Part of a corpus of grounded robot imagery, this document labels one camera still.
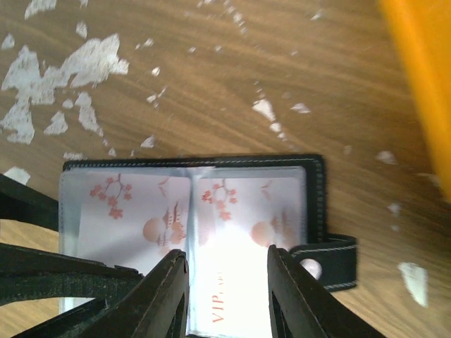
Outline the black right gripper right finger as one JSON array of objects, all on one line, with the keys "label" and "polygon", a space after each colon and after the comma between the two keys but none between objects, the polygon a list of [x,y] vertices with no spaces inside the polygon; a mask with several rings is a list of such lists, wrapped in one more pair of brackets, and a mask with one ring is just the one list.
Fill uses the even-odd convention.
[{"label": "black right gripper right finger", "polygon": [[273,337],[380,337],[285,250],[268,248],[268,300]]}]

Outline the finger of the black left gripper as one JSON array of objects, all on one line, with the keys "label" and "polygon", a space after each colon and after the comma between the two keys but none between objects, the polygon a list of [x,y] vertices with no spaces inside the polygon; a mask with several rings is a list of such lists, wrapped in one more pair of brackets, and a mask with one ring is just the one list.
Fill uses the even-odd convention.
[{"label": "finger of the black left gripper", "polygon": [[132,268],[1,245],[1,305],[56,297],[89,300],[19,337],[140,337],[137,311],[119,305],[140,280]]},{"label": "finger of the black left gripper", "polygon": [[1,219],[58,232],[58,201],[1,174]]}]

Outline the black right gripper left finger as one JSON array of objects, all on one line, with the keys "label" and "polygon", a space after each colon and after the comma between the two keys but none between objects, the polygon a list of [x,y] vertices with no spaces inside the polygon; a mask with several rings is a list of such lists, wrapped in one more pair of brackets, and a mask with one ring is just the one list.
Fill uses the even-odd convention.
[{"label": "black right gripper left finger", "polygon": [[88,337],[184,337],[188,262],[174,249],[118,304],[87,329]]}]

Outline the white pink VIP card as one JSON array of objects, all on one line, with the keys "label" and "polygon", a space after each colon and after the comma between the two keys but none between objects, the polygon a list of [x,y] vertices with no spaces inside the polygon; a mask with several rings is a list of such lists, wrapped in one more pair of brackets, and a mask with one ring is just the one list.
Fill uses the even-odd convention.
[{"label": "white pink VIP card", "polygon": [[86,184],[79,257],[147,274],[169,251],[185,250],[189,178],[90,172]]},{"label": "white pink VIP card", "polygon": [[189,331],[203,337],[270,337],[267,250],[300,243],[300,180],[200,179]]}]

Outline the black leather card holder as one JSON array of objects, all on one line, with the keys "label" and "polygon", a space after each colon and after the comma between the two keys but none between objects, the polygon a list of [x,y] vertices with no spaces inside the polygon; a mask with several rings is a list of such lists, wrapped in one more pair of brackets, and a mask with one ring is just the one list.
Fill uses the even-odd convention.
[{"label": "black leather card holder", "polygon": [[[285,249],[330,294],[357,284],[357,242],[354,237],[331,234],[327,230],[326,166],[320,155],[236,156],[222,158],[173,158],[102,161],[69,161],[59,183],[59,250],[78,257],[78,237],[82,195],[87,190],[87,174],[132,173],[187,177],[191,182],[185,252],[190,269],[190,301],[193,258],[196,242],[196,185],[200,179],[247,177],[293,177],[302,184],[300,243]],[[189,331],[190,305],[186,333]]]}]

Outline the yellow middle card bin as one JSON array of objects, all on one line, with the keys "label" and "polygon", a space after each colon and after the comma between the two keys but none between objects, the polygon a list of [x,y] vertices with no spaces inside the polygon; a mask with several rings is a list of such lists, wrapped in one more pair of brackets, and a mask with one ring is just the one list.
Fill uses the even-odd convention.
[{"label": "yellow middle card bin", "polygon": [[450,201],[450,2],[380,1],[440,189]]}]

